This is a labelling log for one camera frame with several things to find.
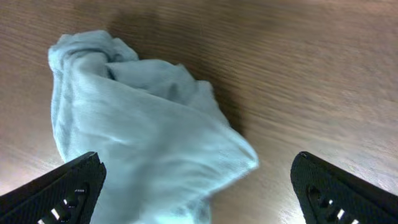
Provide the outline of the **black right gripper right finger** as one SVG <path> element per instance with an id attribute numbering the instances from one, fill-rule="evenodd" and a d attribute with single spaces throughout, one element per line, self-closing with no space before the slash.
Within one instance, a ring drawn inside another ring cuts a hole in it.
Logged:
<path id="1" fill-rule="evenodd" d="M 290 179 L 306 223 L 397 224 L 397 196 L 302 151 Z"/>

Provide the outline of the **light blue t-shirt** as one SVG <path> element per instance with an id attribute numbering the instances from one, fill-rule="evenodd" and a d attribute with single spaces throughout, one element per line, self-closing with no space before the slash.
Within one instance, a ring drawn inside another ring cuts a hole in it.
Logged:
<path id="1" fill-rule="evenodd" d="M 61 36 L 49 65 L 61 157 L 95 151 L 107 170 L 92 223 L 209 223 L 211 196 L 259 165 L 183 65 L 141 59 L 103 30 Z"/>

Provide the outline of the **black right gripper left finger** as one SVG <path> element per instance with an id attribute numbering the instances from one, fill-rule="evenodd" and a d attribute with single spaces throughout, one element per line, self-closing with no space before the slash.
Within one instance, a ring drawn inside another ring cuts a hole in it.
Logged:
<path id="1" fill-rule="evenodd" d="M 1 196 L 1 224 L 89 223 L 106 178 L 98 154 L 84 155 Z"/>

